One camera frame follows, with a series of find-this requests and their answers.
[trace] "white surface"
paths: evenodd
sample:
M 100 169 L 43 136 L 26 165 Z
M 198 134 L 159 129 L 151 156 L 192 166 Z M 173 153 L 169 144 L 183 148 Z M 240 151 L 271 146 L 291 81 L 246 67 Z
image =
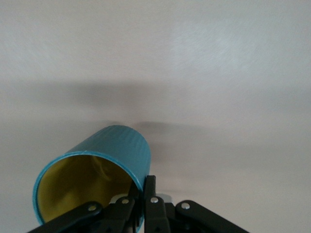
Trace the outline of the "white surface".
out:
M 0 231 L 50 160 L 113 123 L 157 190 L 251 233 L 311 228 L 310 1 L 0 3 Z

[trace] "blue cup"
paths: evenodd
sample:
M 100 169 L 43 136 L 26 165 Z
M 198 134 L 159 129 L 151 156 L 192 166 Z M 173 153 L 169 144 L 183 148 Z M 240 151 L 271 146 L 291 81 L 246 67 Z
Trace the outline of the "blue cup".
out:
M 39 174 L 33 192 L 39 223 L 88 201 L 106 207 L 112 197 L 127 194 L 132 181 L 142 193 L 150 162 L 148 143 L 134 129 L 113 125 L 98 131 Z

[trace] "silver screw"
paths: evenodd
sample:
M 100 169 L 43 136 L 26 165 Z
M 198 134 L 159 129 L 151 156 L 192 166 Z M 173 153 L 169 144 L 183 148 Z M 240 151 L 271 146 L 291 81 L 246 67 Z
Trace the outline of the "silver screw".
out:
M 127 203 L 129 203 L 130 201 L 128 200 L 128 199 L 123 199 L 122 200 L 122 204 L 127 204 Z
M 188 210 L 188 209 L 190 209 L 190 205 L 188 203 L 184 202 L 181 204 L 181 208 L 183 208 L 184 210 Z
M 151 203 L 157 203 L 159 201 L 159 199 L 158 198 L 151 198 L 150 201 L 151 201 Z
M 88 208 L 89 211 L 93 211 L 93 210 L 96 210 L 96 205 L 91 205 L 89 208 Z

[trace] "ribbed blue exterior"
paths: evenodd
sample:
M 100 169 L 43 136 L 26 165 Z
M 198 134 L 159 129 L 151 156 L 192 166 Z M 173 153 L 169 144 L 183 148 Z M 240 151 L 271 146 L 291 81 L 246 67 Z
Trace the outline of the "ribbed blue exterior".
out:
M 143 191 L 146 176 L 149 174 L 151 154 L 144 137 L 134 129 L 113 125 L 103 128 L 84 140 L 67 153 L 51 161 L 39 174 L 33 192 L 33 204 L 38 221 L 43 224 L 38 203 L 37 192 L 45 172 L 56 162 L 76 155 L 92 155 L 105 158 L 122 167 L 133 179 L 139 191 Z

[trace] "metal bolt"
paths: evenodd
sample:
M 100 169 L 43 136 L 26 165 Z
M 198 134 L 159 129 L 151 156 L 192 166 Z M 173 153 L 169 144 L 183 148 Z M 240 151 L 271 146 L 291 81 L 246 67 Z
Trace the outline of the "metal bolt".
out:
M 122 200 L 122 204 L 127 204 L 127 203 L 129 203 L 130 201 L 128 200 L 128 199 L 123 199 Z
M 93 211 L 93 210 L 96 210 L 96 205 L 91 205 L 89 208 L 88 208 L 89 211 Z
M 190 205 L 188 203 L 184 202 L 181 204 L 181 208 L 183 208 L 184 210 L 188 210 L 188 209 L 190 209 Z
M 151 198 L 150 201 L 151 203 L 157 203 L 159 199 L 154 197 L 154 198 Z

